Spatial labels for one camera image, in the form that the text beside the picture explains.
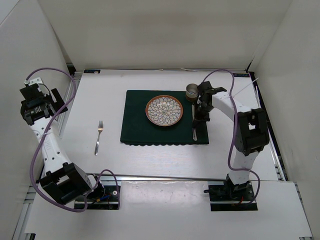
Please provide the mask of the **silver table knife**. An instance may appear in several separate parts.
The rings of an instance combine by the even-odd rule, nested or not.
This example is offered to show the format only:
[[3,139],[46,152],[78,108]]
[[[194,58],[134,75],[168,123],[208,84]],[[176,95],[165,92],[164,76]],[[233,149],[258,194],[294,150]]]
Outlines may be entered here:
[[198,140],[197,131],[196,131],[196,127],[198,123],[196,120],[196,106],[194,103],[191,105],[191,111],[192,111],[192,138],[196,142]]

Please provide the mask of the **metal cup with cork base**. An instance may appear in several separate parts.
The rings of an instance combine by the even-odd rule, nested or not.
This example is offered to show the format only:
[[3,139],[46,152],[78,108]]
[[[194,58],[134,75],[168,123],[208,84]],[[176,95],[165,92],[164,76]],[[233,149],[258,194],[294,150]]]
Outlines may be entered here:
[[196,102],[199,97],[198,85],[195,83],[190,83],[186,86],[185,97],[189,102]]

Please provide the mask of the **floral patterned ceramic plate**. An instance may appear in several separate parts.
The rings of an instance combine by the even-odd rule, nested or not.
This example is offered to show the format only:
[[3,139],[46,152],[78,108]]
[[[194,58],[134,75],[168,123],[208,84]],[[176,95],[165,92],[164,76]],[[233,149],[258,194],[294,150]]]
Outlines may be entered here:
[[146,104],[145,114],[150,122],[160,127],[173,126],[184,113],[181,102],[170,95],[158,95]]

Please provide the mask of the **silver fork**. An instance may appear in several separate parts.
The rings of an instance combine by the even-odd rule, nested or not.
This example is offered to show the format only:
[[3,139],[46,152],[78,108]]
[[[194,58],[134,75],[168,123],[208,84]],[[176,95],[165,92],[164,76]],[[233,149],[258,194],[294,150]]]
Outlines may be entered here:
[[94,148],[94,155],[97,156],[98,152],[99,152],[99,146],[100,146],[100,137],[101,137],[101,133],[104,130],[104,122],[102,120],[100,120],[98,122],[98,135],[97,135],[97,140],[96,140],[96,144],[95,144],[95,148]]

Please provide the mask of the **dark green cloth napkin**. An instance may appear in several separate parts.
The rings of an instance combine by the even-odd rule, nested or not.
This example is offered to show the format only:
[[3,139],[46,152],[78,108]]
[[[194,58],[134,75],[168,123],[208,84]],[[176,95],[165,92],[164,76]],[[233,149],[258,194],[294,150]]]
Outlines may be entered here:
[[[172,96],[182,104],[183,115],[178,123],[172,126],[158,126],[147,118],[147,103],[160,95]],[[192,123],[192,103],[187,101],[184,91],[128,90],[126,92],[120,141],[126,145],[134,146],[209,144],[207,124],[202,122],[197,126],[197,141],[194,141]]]

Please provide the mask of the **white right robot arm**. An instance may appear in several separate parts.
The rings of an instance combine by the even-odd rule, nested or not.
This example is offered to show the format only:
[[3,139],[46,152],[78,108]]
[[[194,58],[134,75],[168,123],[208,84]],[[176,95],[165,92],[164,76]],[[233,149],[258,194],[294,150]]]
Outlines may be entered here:
[[198,102],[193,105],[192,130],[210,121],[210,111],[220,110],[233,121],[231,146],[227,164],[230,172],[217,195],[236,200],[245,195],[250,186],[250,173],[255,159],[269,144],[266,113],[261,108],[249,108],[233,99],[223,87],[212,87],[209,81],[197,86]]

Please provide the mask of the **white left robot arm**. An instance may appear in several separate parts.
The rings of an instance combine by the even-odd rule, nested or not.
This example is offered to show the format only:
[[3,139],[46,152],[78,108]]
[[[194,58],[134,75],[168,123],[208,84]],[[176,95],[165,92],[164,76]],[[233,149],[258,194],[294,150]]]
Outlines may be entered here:
[[34,132],[44,162],[44,176],[39,180],[40,193],[55,205],[66,205],[84,196],[96,202],[106,191],[101,181],[87,175],[70,161],[59,137],[55,114],[68,110],[57,89],[49,90],[40,78],[26,81],[20,89],[24,100],[20,114]]

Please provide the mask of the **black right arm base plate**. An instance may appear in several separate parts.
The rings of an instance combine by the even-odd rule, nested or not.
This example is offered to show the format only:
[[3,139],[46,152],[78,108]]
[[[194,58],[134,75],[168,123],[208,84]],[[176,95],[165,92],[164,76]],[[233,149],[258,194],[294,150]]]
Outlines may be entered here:
[[211,212],[239,212],[239,211],[257,211],[257,202],[254,200],[254,190],[251,184],[235,196],[227,193],[223,184],[208,185],[203,191],[209,195]]

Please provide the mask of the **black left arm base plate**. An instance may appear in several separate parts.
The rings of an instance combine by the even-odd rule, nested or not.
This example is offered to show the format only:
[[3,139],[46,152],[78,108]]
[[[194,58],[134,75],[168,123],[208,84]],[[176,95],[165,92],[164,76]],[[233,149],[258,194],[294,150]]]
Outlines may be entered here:
[[87,197],[87,210],[119,210],[121,180],[102,175],[98,186]]

